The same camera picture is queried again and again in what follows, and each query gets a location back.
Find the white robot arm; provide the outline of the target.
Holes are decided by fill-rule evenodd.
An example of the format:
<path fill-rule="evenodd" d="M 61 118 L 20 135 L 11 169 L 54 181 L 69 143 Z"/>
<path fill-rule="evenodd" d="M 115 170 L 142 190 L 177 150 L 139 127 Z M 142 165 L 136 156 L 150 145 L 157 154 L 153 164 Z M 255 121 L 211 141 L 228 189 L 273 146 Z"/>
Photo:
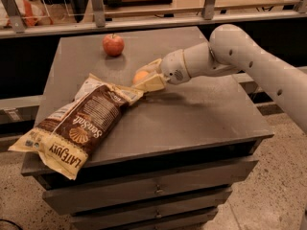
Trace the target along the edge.
<path fill-rule="evenodd" d="M 307 132 L 307 75 L 263 50 L 237 26 L 224 24 L 207 42 L 173 51 L 141 69 L 149 75 L 135 83 L 146 91 L 198 76 L 220 77 L 244 71 Z"/>

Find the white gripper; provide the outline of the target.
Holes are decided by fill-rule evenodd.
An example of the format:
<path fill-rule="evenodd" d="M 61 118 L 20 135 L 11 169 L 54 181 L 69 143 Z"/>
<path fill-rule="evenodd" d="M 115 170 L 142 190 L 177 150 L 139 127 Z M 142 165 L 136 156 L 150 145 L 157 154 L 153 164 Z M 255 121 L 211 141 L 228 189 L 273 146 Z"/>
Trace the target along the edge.
<path fill-rule="evenodd" d="M 132 84 L 132 87 L 144 92 L 154 92 L 165 88 L 166 83 L 159 75 L 160 73 L 170 84 L 182 84 L 191 79 L 185 65 L 182 49 L 168 54 L 163 59 L 158 58 L 142 66 L 136 71 L 136 73 L 139 72 L 147 72 L 149 75 L 136 84 Z"/>

